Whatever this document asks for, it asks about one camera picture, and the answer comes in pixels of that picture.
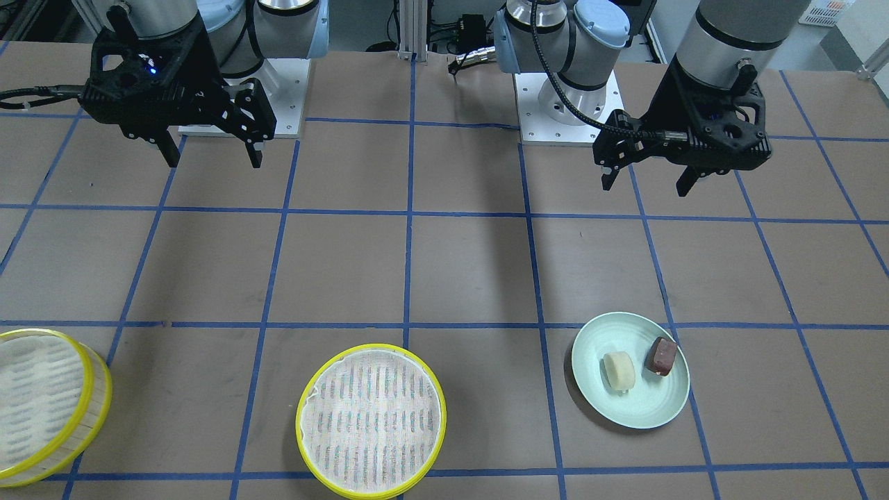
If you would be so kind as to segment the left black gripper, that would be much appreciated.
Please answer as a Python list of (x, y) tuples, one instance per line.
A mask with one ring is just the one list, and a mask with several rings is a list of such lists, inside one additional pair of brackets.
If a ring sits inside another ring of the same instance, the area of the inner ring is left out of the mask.
[(772, 147), (758, 68), (741, 60), (730, 70), (728, 89), (720, 89), (699, 82), (674, 58), (642, 117), (614, 110), (606, 123), (620, 133), (603, 131), (593, 145), (602, 189), (612, 190), (620, 167), (650, 156), (686, 166), (676, 182), (679, 197), (711, 173), (749, 171), (768, 161)]

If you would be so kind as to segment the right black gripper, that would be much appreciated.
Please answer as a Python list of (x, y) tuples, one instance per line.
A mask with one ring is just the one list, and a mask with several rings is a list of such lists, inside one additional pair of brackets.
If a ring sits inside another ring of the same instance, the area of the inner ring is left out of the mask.
[(196, 8), (102, 8), (91, 70), (77, 101), (98, 122), (153, 142), (169, 168), (181, 152), (170, 126), (214, 126), (263, 164), (276, 118), (254, 78), (229, 85)]

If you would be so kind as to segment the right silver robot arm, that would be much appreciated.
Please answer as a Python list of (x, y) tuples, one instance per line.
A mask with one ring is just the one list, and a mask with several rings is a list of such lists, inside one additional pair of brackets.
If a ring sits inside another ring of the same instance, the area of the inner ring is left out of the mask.
[(251, 166), (263, 161), (277, 118), (273, 59), (320, 59), (329, 51), (326, 1), (95, 1), (102, 28), (92, 45), (81, 108), (125, 137), (180, 161), (169, 128), (213, 126), (241, 139)]

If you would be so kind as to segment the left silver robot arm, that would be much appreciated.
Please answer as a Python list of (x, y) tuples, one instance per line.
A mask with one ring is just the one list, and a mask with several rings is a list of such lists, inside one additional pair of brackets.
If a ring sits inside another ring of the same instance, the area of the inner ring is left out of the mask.
[(758, 77), (806, 9), (804, 1), (701, 1), (641, 117), (604, 113), (607, 83), (632, 37), (622, 1), (507, 1), (493, 18), (493, 47), (507, 74), (545, 77), (551, 120), (597, 128), (592, 143), (602, 187), (651, 156), (698, 180), (751, 171), (772, 156)]

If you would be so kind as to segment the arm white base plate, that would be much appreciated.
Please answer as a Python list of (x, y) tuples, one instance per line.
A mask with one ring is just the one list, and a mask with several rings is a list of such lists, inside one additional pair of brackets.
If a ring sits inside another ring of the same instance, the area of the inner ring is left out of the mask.
[[(531, 146), (590, 147), (601, 133), (572, 114), (543, 73), (513, 76), (521, 143)], [(584, 115), (604, 123), (614, 110), (624, 108), (618, 81), (610, 73), (607, 84), (586, 92), (563, 85), (564, 93)]]
[(312, 63), (307, 59), (267, 59), (251, 74), (263, 83), (275, 113), (276, 139), (298, 139), (301, 135)]

